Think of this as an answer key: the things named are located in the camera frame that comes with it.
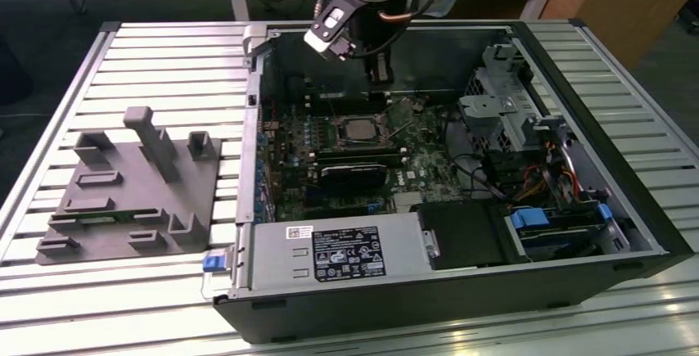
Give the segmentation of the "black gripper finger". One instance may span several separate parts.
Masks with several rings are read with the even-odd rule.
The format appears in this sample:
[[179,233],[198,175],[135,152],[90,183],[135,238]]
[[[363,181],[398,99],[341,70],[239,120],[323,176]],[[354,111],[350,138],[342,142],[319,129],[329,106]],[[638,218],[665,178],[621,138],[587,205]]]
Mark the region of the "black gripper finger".
[[387,90],[394,84],[394,70],[389,53],[379,53],[367,59],[367,80],[373,91]]

